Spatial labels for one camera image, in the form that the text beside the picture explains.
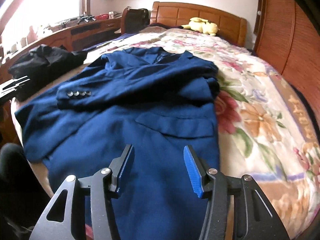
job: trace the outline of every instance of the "navy blue suit jacket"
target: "navy blue suit jacket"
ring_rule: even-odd
[[[191,144],[219,168],[217,71],[187,51],[104,54],[16,112],[25,155],[47,166],[55,191],[66,176],[91,176],[132,144],[130,181],[113,201],[121,238],[197,239],[206,200],[193,193],[183,148]]]

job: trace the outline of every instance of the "stuffed animal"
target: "stuffed animal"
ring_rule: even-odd
[[[191,29],[193,31],[198,31],[204,34],[210,34],[210,36],[215,36],[218,32],[218,26],[210,22],[209,20],[201,19],[199,17],[193,17],[190,19],[189,24],[182,25],[184,29]]]

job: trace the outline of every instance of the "blue gripper pad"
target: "blue gripper pad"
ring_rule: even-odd
[[[193,192],[198,195],[198,198],[201,198],[204,193],[202,181],[205,176],[205,171],[191,146],[184,147],[183,159],[189,174]]]

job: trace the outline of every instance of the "black garment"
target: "black garment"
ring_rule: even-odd
[[[183,29],[182,26],[169,26],[169,25],[165,25],[163,23],[151,23],[147,27],[154,27],[154,26],[162,27],[162,28],[165,28],[167,30],[169,30],[169,29]]]
[[[13,78],[28,76],[31,80],[23,85],[16,98],[24,101],[50,82],[83,64],[86,51],[68,52],[63,46],[40,45],[21,56],[8,72]]]
[[[22,147],[5,144],[0,150],[0,239],[10,239],[4,235],[12,234],[9,230],[12,227],[5,224],[5,220],[17,228],[35,226],[49,200]]]

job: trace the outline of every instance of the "wardrobe door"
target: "wardrobe door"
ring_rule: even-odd
[[[264,21],[256,52],[280,73],[290,52],[294,11],[294,0],[265,0]]]
[[[305,96],[320,124],[320,37],[297,4],[291,51],[282,76]]]

